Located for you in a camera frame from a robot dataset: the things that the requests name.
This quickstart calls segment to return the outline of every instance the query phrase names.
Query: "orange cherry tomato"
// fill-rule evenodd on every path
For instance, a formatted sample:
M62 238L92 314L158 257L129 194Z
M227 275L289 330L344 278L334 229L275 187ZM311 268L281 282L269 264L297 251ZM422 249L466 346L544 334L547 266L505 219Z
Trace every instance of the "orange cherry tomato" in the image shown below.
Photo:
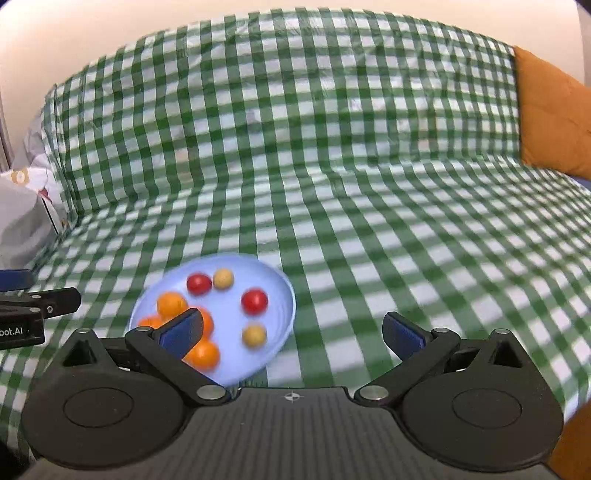
M201 313L203 318L203 336L202 338L209 338L213 333L213 319L212 314L203 307L195 307Z
M189 305L180 293L167 291L158 297L156 307L163 320L168 321L187 310Z
M220 361L220 350L217 345L206 338L199 340L184 359L193 368L206 372L214 368Z
M149 315L138 322L138 327L152 327L154 330L162 325L164 325L164 322L160 315Z

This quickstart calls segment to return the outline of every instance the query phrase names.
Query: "bed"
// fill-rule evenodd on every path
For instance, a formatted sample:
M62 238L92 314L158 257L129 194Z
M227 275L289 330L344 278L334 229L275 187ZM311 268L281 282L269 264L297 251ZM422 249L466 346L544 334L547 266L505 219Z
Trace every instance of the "bed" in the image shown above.
M0 356L0 433L79 327L119 336L142 291L200 255L281 268L284 349L245 385L350 389L426 329L510 328L568 417L586 401L591 193L519 160L512 48L369 11L275 10L148 35L54 87L47 158L69 224L32 290L76 287L43 346Z

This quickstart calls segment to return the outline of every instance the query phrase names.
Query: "red cherry tomato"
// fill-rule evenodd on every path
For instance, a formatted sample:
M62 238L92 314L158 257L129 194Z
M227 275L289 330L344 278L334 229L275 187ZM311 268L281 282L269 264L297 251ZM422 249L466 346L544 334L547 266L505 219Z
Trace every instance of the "red cherry tomato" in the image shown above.
M242 308L250 315L263 313L267 305L269 305L269 298L260 288L251 288L242 295Z
M187 279L187 290L191 295L203 295L212 289L212 279L203 273L194 273Z

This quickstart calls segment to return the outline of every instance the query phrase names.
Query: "crosshair marking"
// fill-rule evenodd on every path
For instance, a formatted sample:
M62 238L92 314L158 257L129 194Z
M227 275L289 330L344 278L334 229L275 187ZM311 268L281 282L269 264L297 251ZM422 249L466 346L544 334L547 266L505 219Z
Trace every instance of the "crosshair marking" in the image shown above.
M299 399L304 398L304 397L303 397L303 395L300 395L299 393L296 393L292 390L287 395L284 395L283 398L286 399L287 401L290 401L291 403L293 403L293 402L298 401Z

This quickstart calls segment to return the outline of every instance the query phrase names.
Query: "textured black surface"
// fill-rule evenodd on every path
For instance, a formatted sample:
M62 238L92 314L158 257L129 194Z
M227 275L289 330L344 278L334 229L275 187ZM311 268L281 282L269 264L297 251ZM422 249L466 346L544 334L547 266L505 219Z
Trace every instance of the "textured black surface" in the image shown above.
M69 471L41 460L23 480L550 480L541 465L514 473L462 472L417 450L381 408L341 388L242 390L197 410L186 430L143 462L110 471Z

